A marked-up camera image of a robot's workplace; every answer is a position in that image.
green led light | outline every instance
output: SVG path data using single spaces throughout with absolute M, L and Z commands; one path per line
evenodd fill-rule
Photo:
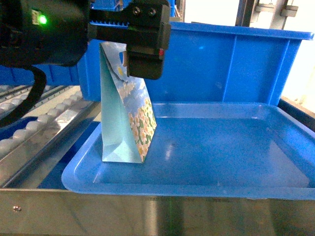
M 42 24 L 45 25 L 47 24 L 47 18 L 44 15 L 39 16 L 38 21 Z

black bracket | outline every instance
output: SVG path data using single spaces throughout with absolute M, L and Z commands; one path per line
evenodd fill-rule
M 91 9 L 89 37 L 127 44 L 128 75 L 158 79 L 169 45 L 169 17 L 167 0 L 134 0 L 119 12 Z

paper bag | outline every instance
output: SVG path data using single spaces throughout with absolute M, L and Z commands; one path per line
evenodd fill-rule
M 125 44 L 100 45 L 103 161 L 143 163 L 157 123 L 145 82 L 128 77 Z

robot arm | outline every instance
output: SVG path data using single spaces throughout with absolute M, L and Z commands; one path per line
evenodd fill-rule
M 37 102 L 46 77 L 36 64 L 73 66 L 88 43 L 127 44 L 128 75 L 158 79 L 171 26 L 167 0 L 133 0 L 123 11 L 93 9 L 95 0 L 0 0 L 0 65 L 30 70 L 35 83 L 27 99 L 0 121 L 21 118 Z

white wall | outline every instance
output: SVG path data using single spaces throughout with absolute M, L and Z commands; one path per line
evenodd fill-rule
M 288 17 L 285 30 L 315 32 L 315 1 L 294 0 L 293 5 L 299 6 L 296 17 Z M 299 52 L 294 61 L 292 70 L 283 90 L 283 96 L 290 100 L 303 103 L 305 95 L 309 91 L 315 94 L 314 83 L 310 81 L 315 67 L 315 41 L 302 41 Z
M 185 22 L 234 26 L 239 0 L 186 0 Z

